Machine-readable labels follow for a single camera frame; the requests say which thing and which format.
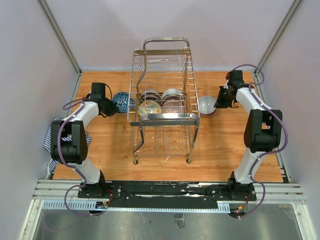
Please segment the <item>blue triangle pattern bowl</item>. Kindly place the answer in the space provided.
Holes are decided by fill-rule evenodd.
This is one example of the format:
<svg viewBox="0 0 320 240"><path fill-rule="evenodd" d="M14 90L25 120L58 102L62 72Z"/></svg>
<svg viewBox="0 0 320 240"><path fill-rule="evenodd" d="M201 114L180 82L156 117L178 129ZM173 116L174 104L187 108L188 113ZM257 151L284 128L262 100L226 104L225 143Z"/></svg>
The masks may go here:
<svg viewBox="0 0 320 240"><path fill-rule="evenodd" d="M116 103L119 112L128 112L135 106L133 98L129 97L129 93L125 91L116 93L113 96L112 101Z"/></svg>

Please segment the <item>black dotted hexagon bowl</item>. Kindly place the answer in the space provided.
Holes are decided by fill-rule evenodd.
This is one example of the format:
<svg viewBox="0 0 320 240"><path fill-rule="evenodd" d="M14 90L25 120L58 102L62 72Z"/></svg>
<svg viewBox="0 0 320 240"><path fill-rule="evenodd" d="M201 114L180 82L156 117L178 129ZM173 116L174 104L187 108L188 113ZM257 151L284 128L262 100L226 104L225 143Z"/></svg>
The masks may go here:
<svg viewBox="0 0 320 240"><path fill-rule="evenodd" d="M216 111L216 99L210 95L201 96L198 99L198 111L202 114L209 114Z"/></svg>

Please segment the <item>yellow rim leaf bowl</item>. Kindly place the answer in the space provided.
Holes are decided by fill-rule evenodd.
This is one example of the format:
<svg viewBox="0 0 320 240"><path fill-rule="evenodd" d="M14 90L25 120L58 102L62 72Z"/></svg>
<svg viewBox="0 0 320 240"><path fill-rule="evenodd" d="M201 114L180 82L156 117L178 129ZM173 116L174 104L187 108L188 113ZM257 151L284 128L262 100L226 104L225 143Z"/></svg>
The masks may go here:
<svg viewBox="0 0 320 240"><path fill-rule="evenodd" d="M153 100L143 101L138 107L138 114L140 116L147 114L161 114L162 108L161 106Z"/></svg>

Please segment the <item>red ikat pattern bowl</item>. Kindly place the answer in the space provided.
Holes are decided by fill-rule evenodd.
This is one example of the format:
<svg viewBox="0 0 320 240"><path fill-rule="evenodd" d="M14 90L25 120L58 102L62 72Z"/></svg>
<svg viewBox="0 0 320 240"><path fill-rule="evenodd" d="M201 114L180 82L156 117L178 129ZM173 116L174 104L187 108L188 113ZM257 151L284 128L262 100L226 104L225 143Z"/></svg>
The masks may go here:
<svg viewBox="0 0 320 240"><path fill-rule="evenodd" d="M168 100L162 106L162 113L183 113L184 105L178 100Z"/></svg>

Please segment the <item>black floral red bowl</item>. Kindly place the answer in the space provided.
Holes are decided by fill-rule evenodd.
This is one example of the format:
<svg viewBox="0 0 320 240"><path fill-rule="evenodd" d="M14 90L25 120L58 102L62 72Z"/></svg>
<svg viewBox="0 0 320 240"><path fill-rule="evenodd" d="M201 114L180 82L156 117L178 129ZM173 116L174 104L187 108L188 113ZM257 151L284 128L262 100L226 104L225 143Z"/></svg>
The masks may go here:
<svg viewBox="0 0 320 240"><path fill-rule="evenodd" d="M211 112L211 113L208 113L208 114L202 114L200 113L200 116L201 117L209 117L209 116L212 116L215 112Z"/></svg>

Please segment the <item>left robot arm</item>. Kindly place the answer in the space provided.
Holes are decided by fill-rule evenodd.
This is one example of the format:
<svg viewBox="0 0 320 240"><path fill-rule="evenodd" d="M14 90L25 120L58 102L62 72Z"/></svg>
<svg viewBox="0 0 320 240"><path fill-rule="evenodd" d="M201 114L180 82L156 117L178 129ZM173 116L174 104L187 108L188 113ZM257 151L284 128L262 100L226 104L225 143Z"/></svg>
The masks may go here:
<svg viewBox="0 0 320 240"><path fill-rule="evenodd" d="M111 117L118 111L117 104L106 97L106 88L110 87L102 82L93 82L90 93L62 107L63 110L77 107L73 113L51 123L51 158L76 172L81 178L80 193L91 198L104 197L107 184L102 171L88 157L85 128L94 118Z"/></svg>

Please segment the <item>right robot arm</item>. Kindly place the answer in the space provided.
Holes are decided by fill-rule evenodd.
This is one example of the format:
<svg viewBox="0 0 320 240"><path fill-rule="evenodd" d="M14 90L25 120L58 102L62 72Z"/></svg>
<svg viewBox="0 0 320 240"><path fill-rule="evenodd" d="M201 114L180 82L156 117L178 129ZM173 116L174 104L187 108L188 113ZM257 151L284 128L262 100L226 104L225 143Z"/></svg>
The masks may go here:
<svg viewBox="0 0 320 240"><path fill-rule="evenodd" d="M245 83L243 72L233 69L226 74L226 84L219 87L217 109L231 108L240 103L248 113L243 140L246 147L241 163L231 173L225 186L232 200L255 199L254 177L264 158L280 145L283 114L271 109L256 94L252 83Z"/></svg>

